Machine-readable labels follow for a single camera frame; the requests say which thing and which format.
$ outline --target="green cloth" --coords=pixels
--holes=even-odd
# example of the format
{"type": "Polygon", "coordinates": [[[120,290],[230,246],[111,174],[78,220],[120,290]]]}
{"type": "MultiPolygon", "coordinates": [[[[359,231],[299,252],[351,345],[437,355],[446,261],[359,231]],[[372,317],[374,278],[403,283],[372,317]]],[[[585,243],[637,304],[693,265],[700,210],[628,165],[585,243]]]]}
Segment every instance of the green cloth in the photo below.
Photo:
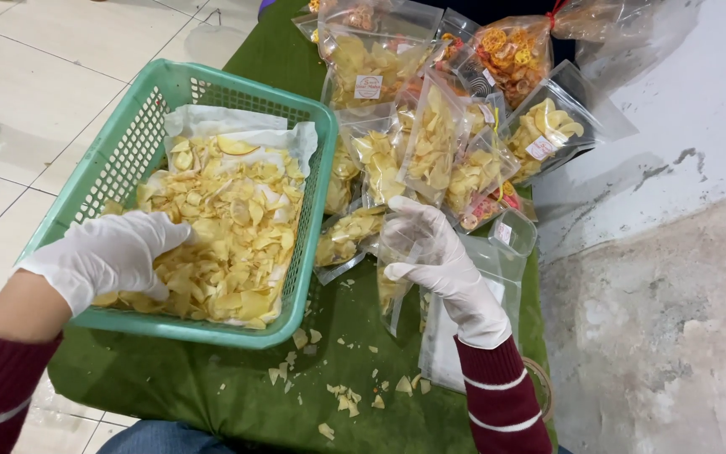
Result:
{"type": "MultiPolygon", "coordinates": [[[[318,98],[324,64],[316,46],[290,22],[304,3],[278,0],[271,5],[224,69],[318,98]]],[[[288,371],[292,388],[287,394],[282,380],[271,385],[268,369],[295,351],[290,341],[265,351],[243,351],[68,327],[49,376],[57,393],[86,406],[185,421],[226,439],[310,452],[475,453],[463,395],[442,388],[427,395],[417,390],[413,397],[395,392],[401,376],[418,374],[418,292],[414,288],[406,298],[400,336],[393,339],[379,321],[374,268],[367,259],[326,287],[313,282],[313,312],[302,327],[324,338],[315,356],[298,353],[288,371]],[[378,347],[378,353],[368,346],[378,347]],[[374,387],[384,380],[390,383],[381,392],[386,408],[371,408],[374,387]],[[348,418],[347,411],[338,412],[327,385],[345,385],[360,394],[360,415],[348,418]],[[318,433],[322,422],[335,430],[334,442],[318,433]]],[[[547,369],[538,281],[535,252],[523,277],[519,336],[524,355],[547,369]]],[[[548,427],[556,447],[552,423],[548,427]]]]}

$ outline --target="gloved hand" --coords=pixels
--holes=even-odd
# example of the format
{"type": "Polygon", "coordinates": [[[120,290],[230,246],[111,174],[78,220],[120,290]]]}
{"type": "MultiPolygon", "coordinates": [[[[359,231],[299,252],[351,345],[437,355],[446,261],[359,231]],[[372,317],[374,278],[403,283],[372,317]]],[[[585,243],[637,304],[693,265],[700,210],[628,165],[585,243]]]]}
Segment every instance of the gloved hand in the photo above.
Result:
{"type": "Polygon", "coordinates": [[[491,349],[505,342],[511,336],[509,318],[467,256],[445,215],[401,195],[392,197],[388,206],[413,216],[413,222],[431,227],[437,239],[434,244],[440,248],[440,264],[391,263],[384,271],[386,277],[390,280],[404,277],[443,298],[447,313],[458,325],[458,340],[462,343],[491,349]]]}
{"type": "Polygon", "coordinates": [[[39,248],[15,270],[43,275],[75,317],[96,296],[111,292],[142,292],[165,301],[169,290],[153,271],[153,260],[195,238],[189,224],[173,224],[163,212],[106,215],[73,225],[62,239],[39,248]]]}

